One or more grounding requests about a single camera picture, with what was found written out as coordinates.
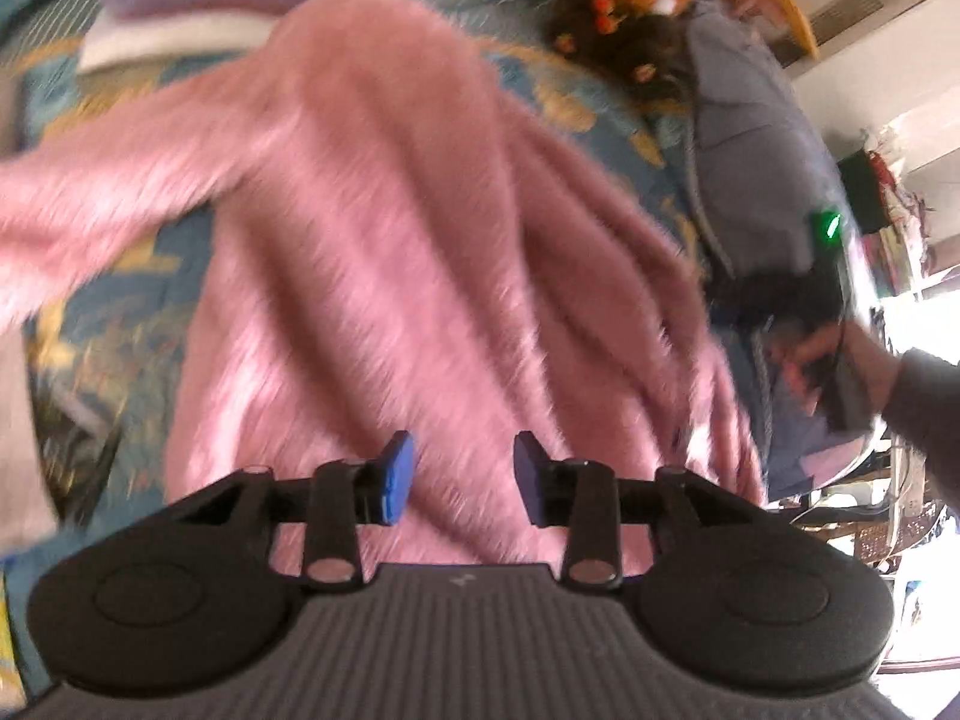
blue patterned bedsheet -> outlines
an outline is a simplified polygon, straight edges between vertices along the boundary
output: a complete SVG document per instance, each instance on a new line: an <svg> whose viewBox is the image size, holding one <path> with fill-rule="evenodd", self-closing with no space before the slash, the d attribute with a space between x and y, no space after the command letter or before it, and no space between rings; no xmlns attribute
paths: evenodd
<svg viewBox="0 0 960 720"><path fill-rule="evenodd" d="M683 189L688 119L670 106L645 119L625 95L541 45L549 0L424 0L472 34L502 84L599 159L692 257L699 258ZM77 79L76 43L23 56L28 145L118 100L190 76L224 57L181 60ZM210 257L213 211L168 224L108 274L32 323L32 372L59 381L115 415L123 440L104 499L86 533L61 532L8 562L5 573L22 676L31 693L46 675L25 627L32 583L49 565L156 509L161 456L176 402L186 328Z"/></svg>

bed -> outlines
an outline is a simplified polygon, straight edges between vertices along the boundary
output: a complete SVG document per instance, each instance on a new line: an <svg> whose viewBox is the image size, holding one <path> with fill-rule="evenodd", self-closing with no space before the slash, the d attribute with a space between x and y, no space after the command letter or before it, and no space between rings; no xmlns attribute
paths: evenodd
<svg viewBox="0 0 960 720"><path fill-rule="evenodd" d="M693 120L688 110L677 103L640 109L606 81L546 50L541 33L552 0L422 1L472 35L498 69L502 85L602 162L706 272L689 186ZM147 62L78 76L80 36L96 9L97 0L54 0L8 40L0 58L23 74L26 148L119 101L230 58ZM25 625L32 583L65 555L162 504L162 450L186 328L210 260L212 218L213 210L205 208L166 225L138 242L112 271L69 300L46 306L27 328L35 382L66 386L112 413L123 431L109 484L88 528L64 529L4 566L18 665L31 694L47 683ZM761 453L772 456L776 397L771 393L776 388L766 379L762 354L750 338L717 333ZM801 475L797 483L803 488ZM787 481L776 482L775 494L788 487Z"/></svg>

dark sleeve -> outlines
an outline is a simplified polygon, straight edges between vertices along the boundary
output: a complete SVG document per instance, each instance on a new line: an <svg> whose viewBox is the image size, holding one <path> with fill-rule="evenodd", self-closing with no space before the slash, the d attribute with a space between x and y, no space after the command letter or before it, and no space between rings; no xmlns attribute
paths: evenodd
<svg viewBox="0 0 960 720"><path fill-rule="evenodd" d="M926 453L926 469L944 500L960 504L960 367L907 352L883 418Z"/></svg>

hand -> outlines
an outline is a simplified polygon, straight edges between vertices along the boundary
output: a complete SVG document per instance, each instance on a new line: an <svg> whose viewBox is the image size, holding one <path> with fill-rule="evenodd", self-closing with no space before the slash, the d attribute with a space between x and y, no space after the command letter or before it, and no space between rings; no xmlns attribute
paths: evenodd
<svg viewBox="0 0 960 720"><path fill-rule="evenodd" d="M890 401L890 394L899 375L901 359L890 354L856 322L821 327L793 347L775 344L771 353L782 365L782 376L787 386L808 413L813 413L820 399L817 389L810 386L803 369L812 362L834 355L843 341L843 351L867 389L874 413L882 413Z"/></svg>

pink cloth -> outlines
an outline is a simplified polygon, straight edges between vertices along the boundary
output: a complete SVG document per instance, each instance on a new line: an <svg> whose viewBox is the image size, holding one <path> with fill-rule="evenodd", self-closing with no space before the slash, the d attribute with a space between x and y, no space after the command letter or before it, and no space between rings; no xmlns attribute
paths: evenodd
<svg viewBox="0 0 960 720"><path fill-rule="evenodd" d="M407 0L312 0L265 49L0 167L0 328L215 198L214 254L166 450L167 494L247 464L301 477L419 450L370 567L556 563L517 431L651 478L762 498L748 422L673 242ZM296 537L277 564L299 569ZM650 559L630 529L625 565Z"/></svg>

